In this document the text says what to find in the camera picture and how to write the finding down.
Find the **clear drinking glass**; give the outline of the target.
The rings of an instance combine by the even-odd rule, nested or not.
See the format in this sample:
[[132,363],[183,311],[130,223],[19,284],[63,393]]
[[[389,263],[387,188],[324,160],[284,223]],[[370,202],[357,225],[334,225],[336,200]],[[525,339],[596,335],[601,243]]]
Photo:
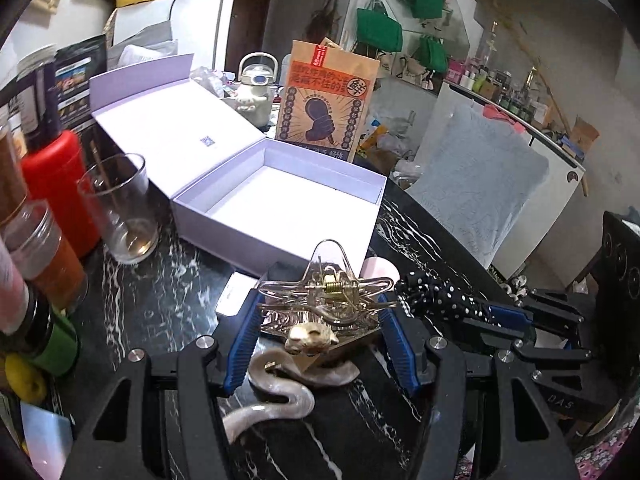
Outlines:
[[97,148],[92,156],[93,165],[77,183],[79,195],[112,257],[137,264],[158,242],[145,159],[134,153],[103,158]]

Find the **yellow lemon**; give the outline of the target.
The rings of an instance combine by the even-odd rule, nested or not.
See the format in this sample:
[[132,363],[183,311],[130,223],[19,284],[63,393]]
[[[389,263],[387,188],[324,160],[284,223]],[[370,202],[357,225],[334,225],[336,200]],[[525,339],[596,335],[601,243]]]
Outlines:
[[40,371],[19,354],[11,353],[6,356],[4,371],[9,386],[23,402],[40,405],[46,398],[46,382]]

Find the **purple flat booklet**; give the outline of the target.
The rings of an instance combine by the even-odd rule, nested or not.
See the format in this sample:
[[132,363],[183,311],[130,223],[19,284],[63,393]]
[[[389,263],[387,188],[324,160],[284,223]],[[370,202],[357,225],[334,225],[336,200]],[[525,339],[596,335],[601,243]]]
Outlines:
[[256,278],[240,272],[234,272],[230,278],[218,301],[216,303],[216,315],[235,316],[241,310],[242,305],[250,291],[258,283]]

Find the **red cylindrical canister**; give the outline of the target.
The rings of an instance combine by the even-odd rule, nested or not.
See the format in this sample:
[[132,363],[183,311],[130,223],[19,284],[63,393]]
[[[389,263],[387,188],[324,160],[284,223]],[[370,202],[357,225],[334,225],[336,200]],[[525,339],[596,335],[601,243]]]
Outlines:
[[63,130],[44,148],[29,150],[21,166],[30,197],[48,202],[77,257],[85,257],[98,244],[100,234],[78,192],[86,165],[76,133]]

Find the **pink round compact case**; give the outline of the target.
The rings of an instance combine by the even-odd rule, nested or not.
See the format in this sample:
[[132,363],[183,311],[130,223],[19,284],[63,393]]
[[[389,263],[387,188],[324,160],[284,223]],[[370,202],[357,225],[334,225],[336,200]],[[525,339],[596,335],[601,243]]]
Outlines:
[[394,284],[400,279],[396,266],[382,257],[369,257],[363,260],[360,278],[390,278]]

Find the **brown spice jar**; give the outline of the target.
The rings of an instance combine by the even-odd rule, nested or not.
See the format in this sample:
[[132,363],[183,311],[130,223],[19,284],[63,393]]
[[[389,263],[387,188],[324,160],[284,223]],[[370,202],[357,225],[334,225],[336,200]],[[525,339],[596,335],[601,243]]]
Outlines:
[[14,150],[7,122],[1,123],[0,138],[0,224],[5,226],[26,202],[28,191]]

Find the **pink panda paper cup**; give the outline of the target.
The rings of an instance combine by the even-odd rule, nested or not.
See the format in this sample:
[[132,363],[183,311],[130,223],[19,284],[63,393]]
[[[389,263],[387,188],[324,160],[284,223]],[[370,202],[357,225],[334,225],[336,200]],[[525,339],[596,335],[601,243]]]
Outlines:
[[14,334],[24,321],[28,307],[28,287],[0,240],[0,330]]

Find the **orange clear-lid jar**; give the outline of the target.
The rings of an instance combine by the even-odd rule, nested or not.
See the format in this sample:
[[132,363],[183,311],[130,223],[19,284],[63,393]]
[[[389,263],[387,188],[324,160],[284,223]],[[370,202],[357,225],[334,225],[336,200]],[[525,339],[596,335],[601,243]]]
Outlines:
[[43,292],[55,310],[70,314],[84,300],[85,270],[45,200],[24,203],[2,237],[23,278]]

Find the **dark lidded bottle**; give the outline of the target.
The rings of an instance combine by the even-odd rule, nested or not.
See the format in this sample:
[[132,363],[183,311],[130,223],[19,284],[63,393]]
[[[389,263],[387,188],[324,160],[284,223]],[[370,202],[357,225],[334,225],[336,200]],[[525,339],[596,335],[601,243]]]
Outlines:
[[29,153],[35,153],[61,133],[55,76],[56,47],[48,44],[17,64],[17,102]]

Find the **white kettle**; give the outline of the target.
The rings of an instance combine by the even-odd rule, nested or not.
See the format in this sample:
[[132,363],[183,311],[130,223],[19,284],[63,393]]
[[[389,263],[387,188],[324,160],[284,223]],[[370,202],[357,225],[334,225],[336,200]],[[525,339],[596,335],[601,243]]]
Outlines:
[[241,58],[232,107],[258,129],[269,125],[278,70],[278,60],[267,52]]

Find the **green label dark jar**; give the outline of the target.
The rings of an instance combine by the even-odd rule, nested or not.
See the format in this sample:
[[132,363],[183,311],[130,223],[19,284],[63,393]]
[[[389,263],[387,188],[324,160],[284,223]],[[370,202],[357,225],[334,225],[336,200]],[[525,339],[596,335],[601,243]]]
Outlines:
[[46,296],[27,285],[26,313],[17,330],[2,335],[2,344],[52,376],[66,374],[76,362],[78,336],[68,318],[58,314]]

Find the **pearly wavy hair claw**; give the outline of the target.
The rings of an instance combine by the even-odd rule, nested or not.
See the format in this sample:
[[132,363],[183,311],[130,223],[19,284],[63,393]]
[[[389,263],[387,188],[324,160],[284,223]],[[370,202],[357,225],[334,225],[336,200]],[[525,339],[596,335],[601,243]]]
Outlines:
[[247,375],[262,393],[285,398],[283,403],[262,402],[243,406],[224,415],[224,431],[229,443],[261,422],[275,419],[302,419],[314,409],[313,387],[341,387],[353,382],[360,370],[352,361],[334,367],[303,370],[294,356],[321,353],[338,343],[326,324],[298,323],[288,331],[283,348],[260,350],[250,359]]

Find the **gold star wire hair clip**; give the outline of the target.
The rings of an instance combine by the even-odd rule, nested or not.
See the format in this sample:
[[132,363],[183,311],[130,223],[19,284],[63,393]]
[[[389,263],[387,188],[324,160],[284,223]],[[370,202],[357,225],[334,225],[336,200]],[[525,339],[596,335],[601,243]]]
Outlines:
[[376,314],[387,306],[396,280],[388,275],[360,278],[336,240],[322,240],[296,281],[263,280],[258,286],[262,330],[284,337],[297,324],[318,322],[338,336],[378,327]]

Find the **black polka dot scrunchie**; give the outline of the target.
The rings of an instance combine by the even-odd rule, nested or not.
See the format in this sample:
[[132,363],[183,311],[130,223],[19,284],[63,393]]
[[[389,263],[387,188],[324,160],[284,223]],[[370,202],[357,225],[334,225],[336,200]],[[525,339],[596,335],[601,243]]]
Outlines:
[[414,316],[444,321],[473,320],[494,324],[490,307],[435,271],[410,272],[396,283],[395,292]]

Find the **orange printed snack bag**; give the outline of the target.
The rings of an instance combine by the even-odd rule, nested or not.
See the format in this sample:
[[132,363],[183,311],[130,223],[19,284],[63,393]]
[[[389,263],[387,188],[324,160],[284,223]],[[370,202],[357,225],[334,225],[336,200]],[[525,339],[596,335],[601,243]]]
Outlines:
[[294,41],[276,139],[352,162],[378,66],[374,58]]

